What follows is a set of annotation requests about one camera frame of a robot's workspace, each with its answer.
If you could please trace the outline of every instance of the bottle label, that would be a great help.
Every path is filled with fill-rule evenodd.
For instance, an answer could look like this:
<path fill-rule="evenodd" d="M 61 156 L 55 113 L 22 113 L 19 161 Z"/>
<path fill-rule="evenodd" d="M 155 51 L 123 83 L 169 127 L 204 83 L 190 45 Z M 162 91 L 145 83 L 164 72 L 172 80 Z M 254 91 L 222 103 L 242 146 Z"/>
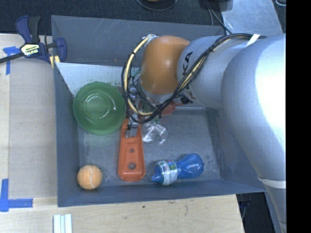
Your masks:
<path fill-rule="evenodd" d="M 173 160 L 163 160 L 157 163 L 164 177 L 163 185 L 170 185 L 177 180 L 177 166 Z"/>

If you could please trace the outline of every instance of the black floor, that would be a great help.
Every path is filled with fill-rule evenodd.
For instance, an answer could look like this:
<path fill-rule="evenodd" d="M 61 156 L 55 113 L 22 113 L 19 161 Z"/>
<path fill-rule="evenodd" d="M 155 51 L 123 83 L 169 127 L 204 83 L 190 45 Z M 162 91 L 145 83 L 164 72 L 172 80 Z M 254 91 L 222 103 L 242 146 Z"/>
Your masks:
<path fill-rule="evenodd" d="M 149 4 L 145 0 L 139 1 L 153 9 L 165 9 L 175 2 Z M 210 1 L 209 4 L 221 18 L 218 3 Z M 278 6 L 275 1 L 274 4 L 286 32 L 286 7 Z M 147 10 L 135 0 L 0 0 L 0 8 L 0 33 L 16 33 L 15 21 L 24 15 L 41 17 L 40 35 L 52 34 L 51 15 L 211 25 L 206 3 L 202 0 L 178 0 L 166 11 Z M 237 195 L 237 198 L 246 233 L 275 232 L 263 193 Z"/>

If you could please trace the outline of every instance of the clamp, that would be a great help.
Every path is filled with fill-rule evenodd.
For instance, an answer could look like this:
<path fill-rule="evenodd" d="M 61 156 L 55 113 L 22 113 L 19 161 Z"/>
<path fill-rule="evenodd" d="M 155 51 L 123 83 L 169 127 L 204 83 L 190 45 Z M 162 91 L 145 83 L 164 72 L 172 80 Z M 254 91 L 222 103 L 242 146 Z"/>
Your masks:
<path fill-rule="evenodd" d="M 57 61 L 64 62 L 67 55 L 67 47 L 64 38 L 57 38 L 55 42 L 43 44 L 40 42 L 37 28 L 40 17 L 23 16 L 16 21 L 16 29 L 25 43 L 20 47 L 20 53 L 0 59 L 0 63 L 14 60 L 20 57 L 43 60 L 53 66 L 54 57 Z M 58 55 L 49 54 L 50 48 L 58 48 Z"/>

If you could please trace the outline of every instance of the clear plastic object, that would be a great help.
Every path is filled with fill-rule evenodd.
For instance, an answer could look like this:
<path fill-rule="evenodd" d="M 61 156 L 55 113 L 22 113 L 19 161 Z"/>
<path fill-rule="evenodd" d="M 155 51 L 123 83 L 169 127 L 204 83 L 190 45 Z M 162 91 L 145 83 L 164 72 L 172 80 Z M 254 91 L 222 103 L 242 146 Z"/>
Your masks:
<path fill-rule="evenodd" d="M 149 122 L 143 125 L 142 135 L 144 143 L 152 143 L 159 140 L 159 144 L 162 144 L 167 138 L 167 129 L 155 122 Z"/>

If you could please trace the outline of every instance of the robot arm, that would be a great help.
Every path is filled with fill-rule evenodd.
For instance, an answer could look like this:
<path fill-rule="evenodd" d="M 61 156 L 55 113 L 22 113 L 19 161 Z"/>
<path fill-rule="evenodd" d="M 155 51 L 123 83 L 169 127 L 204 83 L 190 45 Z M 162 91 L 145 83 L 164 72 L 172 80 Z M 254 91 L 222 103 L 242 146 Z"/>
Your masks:
<path fill-rule="evenodd" d="M 128 113 L 137 113 L 140 123 L 151 121 L 178 96 L 223 109 L 286 232 L 286 35 L 249 44 L 252 37 L 209 36 L 191 43 L 174 36 L 154 39 L 144 52 L 135 97 L 149 104 L 148 110 L 128 99 Z M 129 73 L 123 78 L 129 79 Z"/>

